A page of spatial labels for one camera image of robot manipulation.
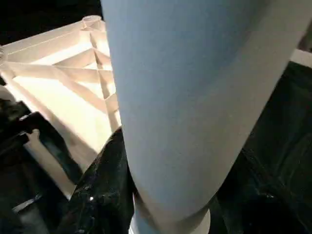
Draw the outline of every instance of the black trash bag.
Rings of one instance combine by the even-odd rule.
[[[312,69],[289,62],[218,191],[229,232],[312,234],[311,166]]]
[[[133,182],[119,128],[83,175],[58,234],[127,234],[134,213]]]
[[[8,202],[0,198],[0,233],[4,234],[23,234],[23,225]]]

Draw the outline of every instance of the white plastic panel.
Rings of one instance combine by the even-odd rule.
[[[99,16],[4,47],[1,76],[17,100],[39,111],[86,170],[121,125],[105,23]],[[28,150],[69,198],[74,185],[33,133]]]

